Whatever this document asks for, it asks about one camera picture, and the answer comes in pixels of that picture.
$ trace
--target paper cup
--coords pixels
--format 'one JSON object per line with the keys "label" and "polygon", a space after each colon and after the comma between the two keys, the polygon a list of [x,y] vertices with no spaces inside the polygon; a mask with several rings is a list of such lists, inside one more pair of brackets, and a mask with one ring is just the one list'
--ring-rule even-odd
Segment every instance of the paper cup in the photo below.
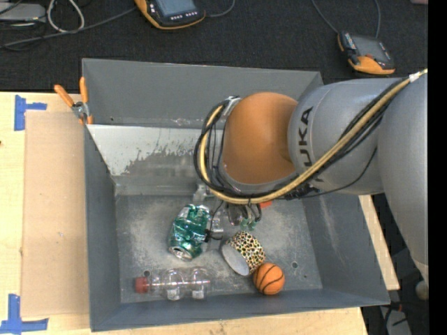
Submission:
{"label": "paper cup", "polygon": [[246,231],[239,231],[221,248],[228,265],[241,276],[251,275],[265,260],[265,252],[259,241]]}

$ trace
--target gray robot arm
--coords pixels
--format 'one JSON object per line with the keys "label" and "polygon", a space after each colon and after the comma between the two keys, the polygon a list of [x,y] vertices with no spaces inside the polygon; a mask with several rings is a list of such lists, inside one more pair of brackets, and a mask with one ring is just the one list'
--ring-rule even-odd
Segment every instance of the gray robot arm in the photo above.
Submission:
{"label": "gray robot arm", "polygon": [[[288,130],[289,152],[304,172],[368,103],[399,79],[351,80],[303,96]],[[428,284],[427,74],[403,88],[345,156],[311,181],[356,195],[385,193],[408,250]]]}

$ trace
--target red bottle cap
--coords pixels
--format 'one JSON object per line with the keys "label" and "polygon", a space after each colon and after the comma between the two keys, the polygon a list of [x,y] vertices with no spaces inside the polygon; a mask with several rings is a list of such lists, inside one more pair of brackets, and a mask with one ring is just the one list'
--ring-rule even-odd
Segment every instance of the red bottle cap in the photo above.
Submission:
{"label": "red bottle cap", "polygon": [[149,291],[149,283],[145,276],[135,278],[135,291],[137,293],[143,294]]}

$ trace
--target yellow cable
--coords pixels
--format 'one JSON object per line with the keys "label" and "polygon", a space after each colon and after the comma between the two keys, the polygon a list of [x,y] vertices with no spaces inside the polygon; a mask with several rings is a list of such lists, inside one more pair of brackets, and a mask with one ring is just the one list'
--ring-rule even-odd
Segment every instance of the yellow cable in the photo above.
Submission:
{"label": "yellow cable", "polygon": [[[410,75],[409,78],[403,80],[400,82],[397,86],[392,88],[388,93],[385,94],[380,100],[377,101],[377,103],[370,109],[368,112],[366,112],[363,117],[361,117],[357,123],[354,125],[354,127],[347,132],[332,148],[330,148],[327,152],[324,153],[322,157],[320,157],[315,164],[313,164],[309,169],[305,170],[300,176],[298,176],[296,179],[294,179],[291,183],[288,185],[285,185],[284,187],[280,188],[277,191],[274,191],[268,195],[261,196],[258,198],[237,198],[233,196],[228,196],[225,193],[222,193],[221,191],[214,190],[210,187],[210,191],[216,195],[219,199],[226,201],[231,204],[259,204],[267,201],[274,200],[276,198],[279,198],[281,196],[284,196],[289,191],[293,190],[296,186],[302,184],[304,181],[306,181],[308,178],[310,178],[315,172],[317,172],[321,166],[323,166],[329,159],[331,159],[341,148],[343,148],[350,140],[353,138],[356,133],[369,121],[371,117],[373,117],[395,94],[397,94],[399,91],[401,91],[406,85],[408,85],[410,82],[413,82],[414,80],[417,80],[421,75],[427,73],[427,68],[425,70],[422,70],[421,72],[414,73],[413,75]],[[220,105],[211,115],[207,126],[209,126],[216,115],[219,113],[219,111],[223,108],[222,105]],[[207,140],[207,135],[209,131],[206,132],[205,137],[203,138],[202,142],[200,143],[200,149],[199,149],[199,168],[200,172],[202,173],[203,177],[206,181],[210,182],[210,178],[208,177],[206,167],[205,167],[205,145]]]}

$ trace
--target basketball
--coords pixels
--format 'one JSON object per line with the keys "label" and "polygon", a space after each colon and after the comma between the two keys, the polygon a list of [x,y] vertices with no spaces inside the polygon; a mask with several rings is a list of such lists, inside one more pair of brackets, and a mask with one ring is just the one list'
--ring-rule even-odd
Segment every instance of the basketball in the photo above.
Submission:
{"label": "basketball", "polygon": [[277,294],[284,287],[286,278],[279,266],[266,262],[253,273],[253,283],[256,289],[264,295]]}

